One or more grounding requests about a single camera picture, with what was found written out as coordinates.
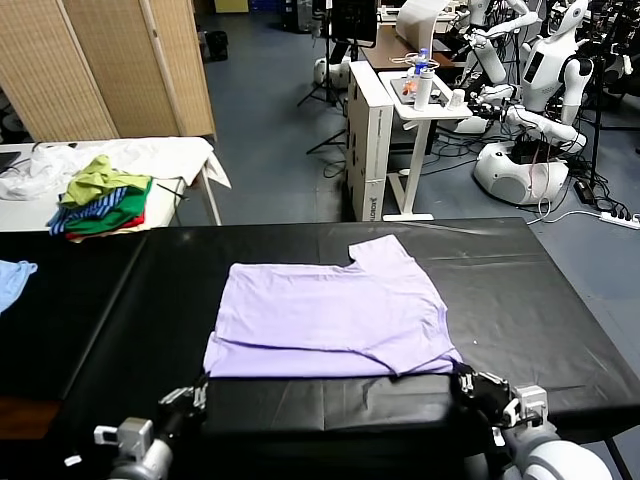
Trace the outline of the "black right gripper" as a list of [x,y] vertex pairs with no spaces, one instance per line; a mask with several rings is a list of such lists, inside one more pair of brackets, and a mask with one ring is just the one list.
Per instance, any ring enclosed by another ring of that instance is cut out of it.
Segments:
[[468,398],[491,426],[508,428],[515,423],[515,399],[508,381],[489,373],[477,371],[470,365],[454,367],[451,390],[456,398]]

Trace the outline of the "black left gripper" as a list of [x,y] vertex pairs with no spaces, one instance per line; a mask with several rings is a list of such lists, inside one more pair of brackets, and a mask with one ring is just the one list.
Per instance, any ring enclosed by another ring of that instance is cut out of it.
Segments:
[[176,443],[199,430],[206,418],[208,383],[208,375],[203,374],[193,386],[176,388],[158,401],[159,439]]

